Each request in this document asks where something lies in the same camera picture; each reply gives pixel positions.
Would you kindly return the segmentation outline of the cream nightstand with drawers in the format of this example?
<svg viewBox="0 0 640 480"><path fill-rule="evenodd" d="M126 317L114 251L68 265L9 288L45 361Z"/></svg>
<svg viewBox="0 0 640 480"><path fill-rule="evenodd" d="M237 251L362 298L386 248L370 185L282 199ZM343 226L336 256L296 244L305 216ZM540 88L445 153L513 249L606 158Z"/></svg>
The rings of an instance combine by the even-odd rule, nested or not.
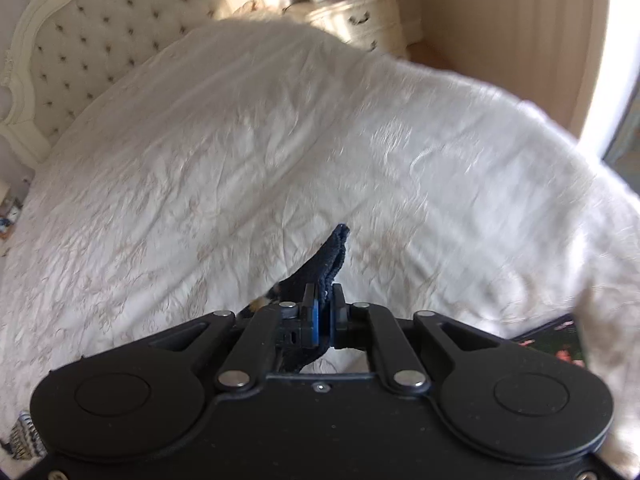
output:
<svg viewBox="0 0 640 480"><path fill-rule="evenodd" d="M326 0L295 3L283 14L367 52L408 58L398 0Z"/></svg>

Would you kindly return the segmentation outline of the navy yellow patterned knit sweater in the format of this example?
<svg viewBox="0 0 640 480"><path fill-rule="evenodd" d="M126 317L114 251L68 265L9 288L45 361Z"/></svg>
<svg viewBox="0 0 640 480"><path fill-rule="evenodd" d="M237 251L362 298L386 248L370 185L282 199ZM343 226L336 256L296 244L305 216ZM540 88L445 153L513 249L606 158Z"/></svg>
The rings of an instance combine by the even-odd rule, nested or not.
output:
<svg viewBox="0 0 640 480"><path fill-rule="evenodd" d="M319 342L311 349L286 348L282 351L280 371L299 373L305 366L320 359L330 348L331 302L334 300L333 283L346 257L346 242L350 229L339 223L320 248L291 276L274 284L265 295L250 302L240 318L251 318L258 310L273 302L301 302L307 285L316 286L318 299Z"/></svg>

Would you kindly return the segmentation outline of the white embroidered bedspread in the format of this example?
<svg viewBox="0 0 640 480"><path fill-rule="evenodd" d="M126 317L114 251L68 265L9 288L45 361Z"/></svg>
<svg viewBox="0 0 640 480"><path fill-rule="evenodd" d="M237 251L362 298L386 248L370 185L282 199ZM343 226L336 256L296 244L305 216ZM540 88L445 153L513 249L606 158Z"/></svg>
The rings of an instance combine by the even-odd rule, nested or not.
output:
<svg viewBox="0 0 640 480"><path fill-rule="evenodd" d="M566 312L639 472L639 199L533 104L285 20L193 32L37 169L1 283L1 428L50 370L238 310L340 223L347 297L503 337Z"/></svg>

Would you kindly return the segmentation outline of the cream tufted headboard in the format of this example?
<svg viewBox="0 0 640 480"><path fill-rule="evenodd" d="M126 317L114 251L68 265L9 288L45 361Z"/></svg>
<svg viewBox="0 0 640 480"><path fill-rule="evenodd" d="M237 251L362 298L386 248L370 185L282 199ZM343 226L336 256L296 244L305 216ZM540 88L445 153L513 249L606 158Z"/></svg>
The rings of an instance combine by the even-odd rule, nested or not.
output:
<svg viewBox="0 0 640 480"><path fill-rule="evenodd" d="M4 57L12 106L1 134L17 158L44 162L101 94L191 30L265 0L30 0Z"/></svg>

